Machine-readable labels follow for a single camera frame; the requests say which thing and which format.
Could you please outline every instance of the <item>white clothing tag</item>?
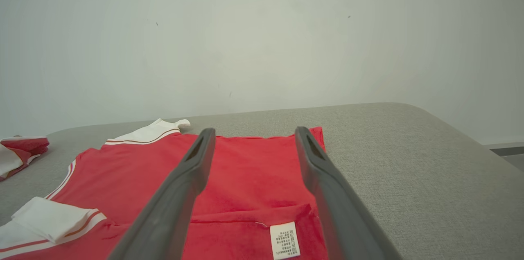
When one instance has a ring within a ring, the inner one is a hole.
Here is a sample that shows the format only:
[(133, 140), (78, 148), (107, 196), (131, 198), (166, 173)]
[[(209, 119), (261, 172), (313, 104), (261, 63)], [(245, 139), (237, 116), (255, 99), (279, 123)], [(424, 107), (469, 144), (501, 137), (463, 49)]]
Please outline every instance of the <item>white clothing tag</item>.
[(280, 260), (300, 256), (294, 221), (269, 227), (273, 259)]

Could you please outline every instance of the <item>white wall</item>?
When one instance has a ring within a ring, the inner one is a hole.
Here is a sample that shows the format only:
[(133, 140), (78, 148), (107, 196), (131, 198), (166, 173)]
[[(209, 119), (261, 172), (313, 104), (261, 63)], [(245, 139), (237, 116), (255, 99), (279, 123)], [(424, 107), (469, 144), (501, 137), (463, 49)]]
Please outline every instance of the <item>white wall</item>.
[(524, 141), (523, 78), (524, 0), (0, 0), (4, 137), (403, 102)]

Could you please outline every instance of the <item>red and white cloth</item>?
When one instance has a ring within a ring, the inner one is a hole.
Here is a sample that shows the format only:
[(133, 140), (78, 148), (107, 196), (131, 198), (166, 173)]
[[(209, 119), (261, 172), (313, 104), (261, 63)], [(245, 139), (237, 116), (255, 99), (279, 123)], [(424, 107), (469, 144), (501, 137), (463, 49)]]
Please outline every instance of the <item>red and white cloth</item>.
[[(17, 259), (106, 258), (142, 208), (178, 165), (197, 135), (157, 120), (88, 149), (46, 198), (97, 208), (101, 220), (61, 245), (10, 249)], [(322, 128), (311, 129), (321, 146)], [(270, 227), (294, 222), (300, 256), (327, 259), (314, 197), (303, 185), (294, 136), (217, 137), (206, 189), (195, 201), (183, 259), (273, 259)]]
[(26, 168), (47, 152), (47, 137), (11, 137), (0, 140), (0, 181)]

